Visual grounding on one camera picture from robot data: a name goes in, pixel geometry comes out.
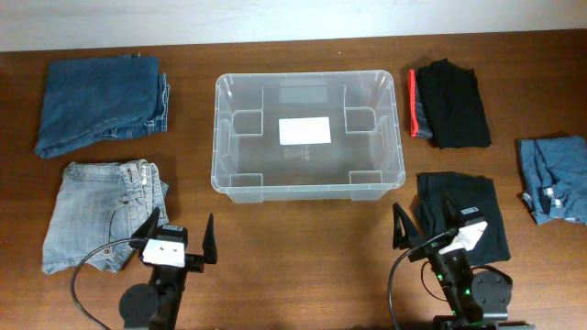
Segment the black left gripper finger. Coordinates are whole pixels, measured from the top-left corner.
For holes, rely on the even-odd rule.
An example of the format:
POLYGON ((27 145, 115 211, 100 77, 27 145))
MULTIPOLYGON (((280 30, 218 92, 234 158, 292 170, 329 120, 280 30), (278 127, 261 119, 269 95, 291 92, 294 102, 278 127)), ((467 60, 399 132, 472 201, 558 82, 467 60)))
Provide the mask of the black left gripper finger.
POLYGON ((204 264, 215 265, 218 259, 214 231, 214 215, 210 214, 207 220, 205 235, 202 244, 204 264))
POLYGON ((160 208, 156 206, 147 220, 132 234, 132 238, 150 238, 152 237, 160 218, 160 208))

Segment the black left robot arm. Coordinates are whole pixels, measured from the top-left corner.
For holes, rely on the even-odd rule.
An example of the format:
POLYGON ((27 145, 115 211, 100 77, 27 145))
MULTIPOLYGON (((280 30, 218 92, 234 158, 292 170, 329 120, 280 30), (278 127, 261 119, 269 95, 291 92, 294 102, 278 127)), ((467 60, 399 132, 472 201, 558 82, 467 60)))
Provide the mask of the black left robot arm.
POLYGON ((133 234, 130 246, 140 261, 151 268, 150 279, 127 289, 119 301, 119 313, 126 329, 173 329, 176 325, 187 275, 202 273, 217 263, 214 216, 208 217, 201 255, 186 251, 188 230, 159 225, 160 209, 155 208, 133 234))

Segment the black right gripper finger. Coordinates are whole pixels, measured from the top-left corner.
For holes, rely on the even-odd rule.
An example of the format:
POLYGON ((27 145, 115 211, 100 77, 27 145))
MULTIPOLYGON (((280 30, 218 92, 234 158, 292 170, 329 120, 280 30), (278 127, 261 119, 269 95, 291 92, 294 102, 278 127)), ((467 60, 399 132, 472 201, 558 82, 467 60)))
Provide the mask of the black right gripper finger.
POLYGON ((420 241, 421 236, 412 219, 399 203, 395 203, 393 205, 393 248, 413 248, 420 241))
POLYGON ((446 217, 447 225, 462 225, 462 207, 461 205, 446 191, 442 192, 443 197, 443 213, 446 217))

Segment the black garment with red stripe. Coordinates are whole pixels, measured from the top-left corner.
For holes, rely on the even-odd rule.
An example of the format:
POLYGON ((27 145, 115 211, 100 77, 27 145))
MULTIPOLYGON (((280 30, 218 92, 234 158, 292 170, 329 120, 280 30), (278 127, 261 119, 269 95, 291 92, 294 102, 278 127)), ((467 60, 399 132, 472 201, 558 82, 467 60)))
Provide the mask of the black garment with red stripe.
POLYGON ((492 144, 474 70, 443 59, 408 72, 410 135, 441 149, 492 144))

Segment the blue denim shirt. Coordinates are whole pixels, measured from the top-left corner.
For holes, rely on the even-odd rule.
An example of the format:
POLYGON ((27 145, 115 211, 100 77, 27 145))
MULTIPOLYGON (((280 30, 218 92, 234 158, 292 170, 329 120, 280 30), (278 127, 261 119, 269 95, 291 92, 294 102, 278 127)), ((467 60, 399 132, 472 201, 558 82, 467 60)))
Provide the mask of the blue denim shirt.
POLYGON ((535 222, 586 223, 586 139, 521 139, 517 143, 525 189, 522 199, 535 222))

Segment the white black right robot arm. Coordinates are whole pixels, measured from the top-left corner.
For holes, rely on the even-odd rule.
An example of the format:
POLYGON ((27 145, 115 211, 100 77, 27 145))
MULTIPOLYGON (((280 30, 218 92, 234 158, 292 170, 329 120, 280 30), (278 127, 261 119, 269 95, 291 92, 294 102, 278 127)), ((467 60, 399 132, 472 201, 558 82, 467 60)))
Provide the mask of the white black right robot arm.
POLYGON ((388 305, 394 327, 400 327, 393 306, 395 272, 404 259, 422 259, 431 266, 444 293, 442 300, 452 311, 451 315, 435 316, 434 329, 534 329, 533 324, 508 320, 512 278, 493 266, 469 263, 467 253, 476 248, 488 226, 484 214, 476 207, 461 207, 447 193, 443 200, 451 224, 428 237, 418 233, 400 204, 393 205, 393 247, 403 252, 393 263, 388 280, 388 305))

